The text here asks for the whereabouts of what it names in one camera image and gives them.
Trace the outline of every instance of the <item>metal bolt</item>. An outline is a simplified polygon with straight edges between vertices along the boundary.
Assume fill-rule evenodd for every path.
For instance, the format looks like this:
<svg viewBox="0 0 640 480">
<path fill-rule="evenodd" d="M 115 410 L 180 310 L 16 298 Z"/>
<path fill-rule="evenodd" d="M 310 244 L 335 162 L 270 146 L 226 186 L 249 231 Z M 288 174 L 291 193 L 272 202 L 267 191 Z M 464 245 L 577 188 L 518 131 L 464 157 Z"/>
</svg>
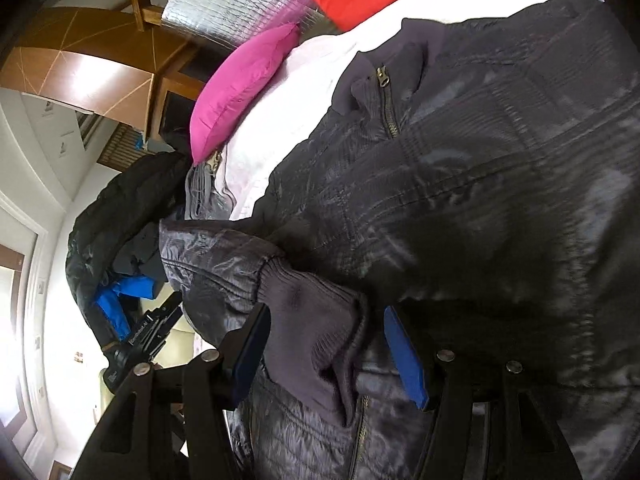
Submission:
<svg viewBox="0 0 640 480">
<path fill-rule="evenodd" d="M 451 350 L 443 349 L 438 351 L 436 357 L 444 363 L 450 363 L 456 358 L 456 355 Z"/>
<path fill-rule="evenodd" d="M 200 354 L 200 358 L 206 363 L 217 361 L 219 357 L 220 352 L 218 352 L 215 348 L 210 348 L 209 350 L 205 350 L 202 354 Z"/>
<path fill-rule="evenodd" d="M 509 361 L 507 362 L 507 371 L 510 374 L 519 374 L 524 370 L 522 364 L 517 361 Z"/>
<path fill-rule="evenodd" d="M 137 365 L 134 366 L 133 373 L 135 373 L 137 376 L 140 377 L 143 375 L 147 375 L 150 370 L 151 370 L 151 365 L 149 363 L 138 363 Z"/>
</svg>

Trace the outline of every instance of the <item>zipper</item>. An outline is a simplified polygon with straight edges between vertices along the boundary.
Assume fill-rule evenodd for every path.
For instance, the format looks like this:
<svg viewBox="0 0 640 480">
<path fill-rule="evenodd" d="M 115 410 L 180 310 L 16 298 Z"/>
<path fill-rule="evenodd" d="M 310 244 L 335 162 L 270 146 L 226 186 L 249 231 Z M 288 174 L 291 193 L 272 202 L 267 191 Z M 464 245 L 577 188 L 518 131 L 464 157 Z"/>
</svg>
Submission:
<svg viewBox="0 0 640 480">
<path fill-rule="evenodd" d="M 367 427 L 364 424 L 364 412 L 369 406 L 369 397 L 362 397 L 362 408 L 360 410 L 360 420 L 358 421 L 358 439 L 356 440 L 356 447 L 351 455 L 351 466 L 349 468 L 349 480 L 353 480 L 356 476 L 356 465 L 362 455 L 362 446 L 364 439 L 367 436 Z"/>
<path fill-rule="evenodd" d="M 378 84 L 382 88 L 382 117 L 387 131 L 392 138 L 396 138 L 400 129 L 394 117 L 393 103 L 391 102 L 391 79 L 386 73 L 386 66 L 383 65 L 377 69 L 376 75 L 378 76 Z"/>
</svg>

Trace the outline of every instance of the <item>pink fabric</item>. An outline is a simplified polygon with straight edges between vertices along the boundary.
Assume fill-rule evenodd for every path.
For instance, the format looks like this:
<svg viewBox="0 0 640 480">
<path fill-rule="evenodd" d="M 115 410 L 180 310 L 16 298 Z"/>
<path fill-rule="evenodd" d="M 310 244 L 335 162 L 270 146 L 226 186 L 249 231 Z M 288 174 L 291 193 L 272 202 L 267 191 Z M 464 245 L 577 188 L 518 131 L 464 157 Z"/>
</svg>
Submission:
<svg viewBox="0 0 640 480">
<path fill-rule="evenodd" d="M 298 44 L 298 26 L 286 23 L 240 45 L 209 79 L 191 115 L 193 163 L 207 160 L 233 133 L 238 119 Z"/>
</svg>

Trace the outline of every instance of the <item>white sheet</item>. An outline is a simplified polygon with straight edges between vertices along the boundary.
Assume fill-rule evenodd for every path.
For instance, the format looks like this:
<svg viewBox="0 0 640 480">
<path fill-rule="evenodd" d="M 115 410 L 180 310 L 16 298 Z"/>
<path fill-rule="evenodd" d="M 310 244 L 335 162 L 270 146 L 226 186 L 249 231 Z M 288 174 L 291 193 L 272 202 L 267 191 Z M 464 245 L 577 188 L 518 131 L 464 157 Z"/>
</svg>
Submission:
<svg viewBox="0 0 640 480">
<path fill-rule="evenodd" d="M 306 139 L 331 104 L 335 85 L 357 51 L 391 38 L 403 18 L 455 23 L 505 17 L 547 0 L 398 0 L 340 36 L 319 36 L 292 51 L 228 143 L 225 180 L 236 198 L 231 219 L 250 216 L 273 169 Z"/>
</svg>

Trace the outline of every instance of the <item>brass zipper pull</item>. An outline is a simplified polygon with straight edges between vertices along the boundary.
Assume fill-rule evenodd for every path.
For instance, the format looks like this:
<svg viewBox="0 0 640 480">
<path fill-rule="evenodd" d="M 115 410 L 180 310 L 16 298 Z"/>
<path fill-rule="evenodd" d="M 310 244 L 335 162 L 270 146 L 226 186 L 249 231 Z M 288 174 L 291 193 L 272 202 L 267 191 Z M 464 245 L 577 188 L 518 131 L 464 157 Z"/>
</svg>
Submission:
<svg viewBox="0 0 640 480">
<path fill-rule="evenodd" d="M 380 88 L 384 88 L 389 84 L 389 76 L 386 74 L 386 66 L 381 66 L 378 70 L 376 70 L 376 74 L 378 75 L 378 83 L 380 84 Z"/>
</svg>

